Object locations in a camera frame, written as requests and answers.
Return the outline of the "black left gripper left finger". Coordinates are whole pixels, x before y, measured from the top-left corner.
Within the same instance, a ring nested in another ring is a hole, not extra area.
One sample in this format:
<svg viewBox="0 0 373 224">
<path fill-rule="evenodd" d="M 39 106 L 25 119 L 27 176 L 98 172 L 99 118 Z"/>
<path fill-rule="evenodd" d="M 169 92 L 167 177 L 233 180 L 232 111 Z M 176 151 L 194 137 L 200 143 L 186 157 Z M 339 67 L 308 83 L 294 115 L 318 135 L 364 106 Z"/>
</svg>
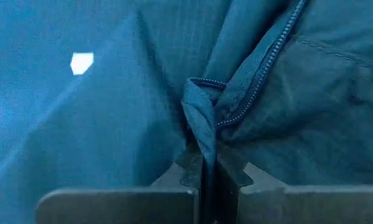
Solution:
<svg viewBox="0 0 373 224">
<path fill-rule="evenodd" d="M 203 156 L 188 146 L 147 187 L 60 189 L 46 194 L 36 224 L 200 224 Z"/>
</svg>

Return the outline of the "navy blue backpack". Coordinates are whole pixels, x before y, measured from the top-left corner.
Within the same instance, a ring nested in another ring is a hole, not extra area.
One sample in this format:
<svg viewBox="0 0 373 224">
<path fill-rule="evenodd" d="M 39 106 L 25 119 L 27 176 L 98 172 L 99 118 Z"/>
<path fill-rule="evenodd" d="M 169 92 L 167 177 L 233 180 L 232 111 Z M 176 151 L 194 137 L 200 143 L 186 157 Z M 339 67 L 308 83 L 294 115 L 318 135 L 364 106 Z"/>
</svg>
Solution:
<svg viewBox="0 0 373 224">
<path fill-rule="evenodd" d="M 373 185 L 373 0 L 0 0 L 0 224 L 147 187 L 217 144 L 287 185 Z"/>
</svg>

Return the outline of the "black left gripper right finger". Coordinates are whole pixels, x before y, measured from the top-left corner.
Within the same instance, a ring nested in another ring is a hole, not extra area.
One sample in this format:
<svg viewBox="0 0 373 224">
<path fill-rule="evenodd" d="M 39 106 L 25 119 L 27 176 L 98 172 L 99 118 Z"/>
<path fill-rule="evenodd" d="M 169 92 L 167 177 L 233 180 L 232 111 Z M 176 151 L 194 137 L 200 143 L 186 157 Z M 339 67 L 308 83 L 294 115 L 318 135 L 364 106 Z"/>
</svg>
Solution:
<svg viewBox="0 0 373 224">
<path fill-rule="evenodd" d="M 373 224 L 373 185 L 287 185 L 217 144 L 219 224 Z"/>
</svg>

